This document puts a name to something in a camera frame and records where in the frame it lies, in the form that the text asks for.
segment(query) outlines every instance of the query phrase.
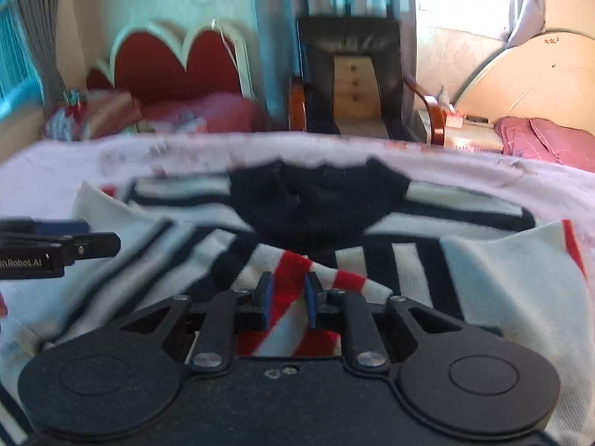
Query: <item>round pad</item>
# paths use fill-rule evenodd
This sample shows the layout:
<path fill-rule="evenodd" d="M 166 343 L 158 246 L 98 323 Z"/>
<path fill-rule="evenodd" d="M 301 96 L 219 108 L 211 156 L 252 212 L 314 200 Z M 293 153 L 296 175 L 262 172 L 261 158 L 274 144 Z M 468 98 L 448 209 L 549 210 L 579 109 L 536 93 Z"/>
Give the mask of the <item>round pad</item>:
<path fill-rule="evenodd" d="M 517 385 L 519 373 L 515 366 L 498 357 L 472 356 L 450 365 L 450 380 L 470 394 L 499 395 Z"/>
<path fill-rule="evenodd" d="M 560 380 L 547 360 L 511 342 L 467 337 L 429 337 L 405 362 L 398 387 L 415 410 L 464 435 L 529 431 L 549 416 Z"/>
<path fill-rule="evenodd" d="M 19 378 L 19 395 L 37 426 L 100 438 L 155 417 L 179 386 L 176 363 L 150 336 L 103 331 L 32 360 Z"/>

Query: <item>wooden chair armrest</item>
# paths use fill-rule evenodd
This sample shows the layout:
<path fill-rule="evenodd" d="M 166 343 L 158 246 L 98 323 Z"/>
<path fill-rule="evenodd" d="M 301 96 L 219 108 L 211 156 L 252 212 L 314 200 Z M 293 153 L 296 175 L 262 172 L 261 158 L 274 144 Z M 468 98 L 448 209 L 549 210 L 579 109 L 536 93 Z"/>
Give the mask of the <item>wooden chair armrest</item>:
<path fill-rule="evenodd" d="M 404 75 L 403 80 L 413 92 L 424 101 L 428 114 L 430 115 L 431 139 L 430 144 L 444 145 L 444 127 L 446 126 L 446 115 L 442 111 L 436 98 L 419 85 L 410 75 Z"/>
<path fill-rule="evenodd" d="M 306 91 L 301 77 L 292 77 L 289 83 L 289 130 L 306 132 Z"/>

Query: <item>bed sheet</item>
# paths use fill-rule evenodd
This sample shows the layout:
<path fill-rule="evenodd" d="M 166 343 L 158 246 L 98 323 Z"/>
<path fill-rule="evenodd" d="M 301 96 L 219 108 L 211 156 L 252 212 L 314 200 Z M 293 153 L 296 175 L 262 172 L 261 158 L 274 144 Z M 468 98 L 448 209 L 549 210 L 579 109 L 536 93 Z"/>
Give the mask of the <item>bed sheet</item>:
<path fill-rule="evenodd" d="M 186 174 L 224 171 L 263 164 L 282 158 L 294 164 L 317 166 L 363 164 L 369 157 L 382 159 L 395 171 L 415 180 L 463 186 L 496 195 L 530 209 L 542 222 L 571 219 L 575 224 L 589 277 L 595 274 L 595 174 L 557 164 L 526 161 L 489 153 L 463 153 L 405 142 L 379 139 L 317 136 L 302 133 L 227 134 L 197 136 L 138 136 L 77 143 L 40 142 L 0 167 L 0 216 L 70 217 L 71 207 L 83 181 L 94 185 L 118 185 L 132 177 L 150 174 Z M 10 298 L 18 285 L 0 283 Z M 593 308 L 593 290 L 588 291 Z M 562 311 L 573 313 L 573 310 Z M 592 318 L 585 317 L 581 330 Z M 562 339 L 563 344 L 569 341 Z M 592 374 L 588 359 L 591 341 L 576 341 L 571 351 L 582 382 Z M 560 401 L 573 404 L 580 398 L 581 411 L 593 411 L 591 384 L 562 391 Z M 570 427 L 563 437 L 568 446 L 587 446 L 595 439 L 592 414 Z M 561 424 L 552 420 L 550 428 Z"/>

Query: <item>pink pillow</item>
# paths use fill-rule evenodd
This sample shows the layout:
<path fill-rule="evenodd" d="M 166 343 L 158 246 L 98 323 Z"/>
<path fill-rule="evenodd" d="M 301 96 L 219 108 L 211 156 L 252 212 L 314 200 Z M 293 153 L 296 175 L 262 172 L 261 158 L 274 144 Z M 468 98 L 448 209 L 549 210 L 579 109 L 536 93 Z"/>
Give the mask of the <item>pink pillow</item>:
<path fill-rule="evenodd" d="M 529 119 L 504 117 L 494 124 L 494 129 L 502 137 L 505 155 L 557 162 L 536 136 Z"/>
<path fill-rule="evenodd" d="M 547 119 L 531 119 L 531 127 L 557 162 L 595 172 L 595 136 L 591 133 L 560 127 Z"/>
<path fill-rule="evenodd" d="M 192 127 L 193 121 L 201 119 L 202 124 L 206 121 L 209 133 L 266 130 L 266 114 L 260 106 L 242 96 L 225 92 L 198 100 L 166 101 L 143 106 L 143 118 L 169 122 L 176 129 Z"/>
<path fill-rule="evenodd" d="M 78 120 L 60 108 L 45 126 L 45 137 L 58 141 L 84 141 L 114 135 L 141 120 L 141 109 L 128 92 L 90 91 Z"/>

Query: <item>black collar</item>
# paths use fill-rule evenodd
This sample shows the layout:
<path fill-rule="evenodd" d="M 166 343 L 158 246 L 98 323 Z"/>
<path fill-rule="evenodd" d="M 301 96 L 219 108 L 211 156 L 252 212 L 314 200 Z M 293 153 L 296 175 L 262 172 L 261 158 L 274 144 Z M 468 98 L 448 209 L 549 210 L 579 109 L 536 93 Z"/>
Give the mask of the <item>black collar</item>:
<path fill-rule="evenodd" d="M 242 219 L 287 248 L 361 234 L 399 208 L 411 182 L 377 159 L 314 169 L 275 161 L 230 177 L 231 203 Z"/>

